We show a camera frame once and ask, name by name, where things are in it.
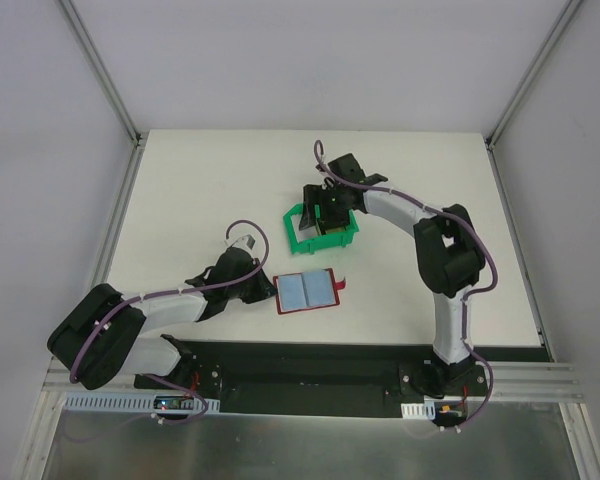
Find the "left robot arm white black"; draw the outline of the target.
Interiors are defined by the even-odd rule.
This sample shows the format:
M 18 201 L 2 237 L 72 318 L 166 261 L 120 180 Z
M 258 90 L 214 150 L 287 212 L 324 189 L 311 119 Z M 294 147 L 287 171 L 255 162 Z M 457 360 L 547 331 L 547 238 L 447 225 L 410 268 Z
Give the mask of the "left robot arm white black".
M 245 304 L 276 294 L 264 261 L 239 247 L 174 289 L 125 297 L 108 283 L 93 287 L 53 330 L 49 352 L 69 379 L 96 390 L 119 374 L 139 378 L 141 388 L 195 389 L 194 354 L 166 328 L 206 321 L 237 299 Z

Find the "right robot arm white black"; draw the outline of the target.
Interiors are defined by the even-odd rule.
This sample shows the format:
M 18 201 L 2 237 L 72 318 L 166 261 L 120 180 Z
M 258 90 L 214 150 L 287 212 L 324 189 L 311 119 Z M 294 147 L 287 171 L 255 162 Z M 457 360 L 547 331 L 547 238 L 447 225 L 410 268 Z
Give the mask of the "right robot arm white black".
M 468 340 L 470 288 L 486 266 L 467 210 L 460 204 L 436 208 L 396 190 L 380 174 L 367 175 L 351 154 L 316 169 L 321 184 L 303 186 L 299 228 L 321 234 L 343 230 L 359 211 L 381 218 L 409 234 L 421 280 L 434 295 L 435 336 L 430 369 L 432 387 L 453 394 L 466 381 L 475 360 Z

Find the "green plastic bin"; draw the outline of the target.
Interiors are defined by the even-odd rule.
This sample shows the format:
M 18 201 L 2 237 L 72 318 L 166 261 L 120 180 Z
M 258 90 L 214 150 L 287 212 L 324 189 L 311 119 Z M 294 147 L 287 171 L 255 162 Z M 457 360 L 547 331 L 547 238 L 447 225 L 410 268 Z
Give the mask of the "green plastic bin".
M 333 233 L 321 234 L 318 230 L 310 234 L 301 234 L 299 220 L 303 205 L 298 203 L 287 211 L 282 219 L 289 249 L 292 254 L 311 254 L 317 251 L 349 246 L 359 227 L 352 211 L 349 212 L 349 225 Z

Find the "red leather card holder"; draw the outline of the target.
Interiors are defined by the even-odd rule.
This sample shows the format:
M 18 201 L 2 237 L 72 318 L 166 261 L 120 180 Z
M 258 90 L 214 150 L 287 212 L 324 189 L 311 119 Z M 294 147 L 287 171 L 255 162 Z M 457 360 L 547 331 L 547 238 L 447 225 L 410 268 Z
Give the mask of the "red leather card holder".
M 347 285 L 345 278 L 336 279 L 332 268 L 278 275 L 273 282 L 279 315 L 338 306 Z

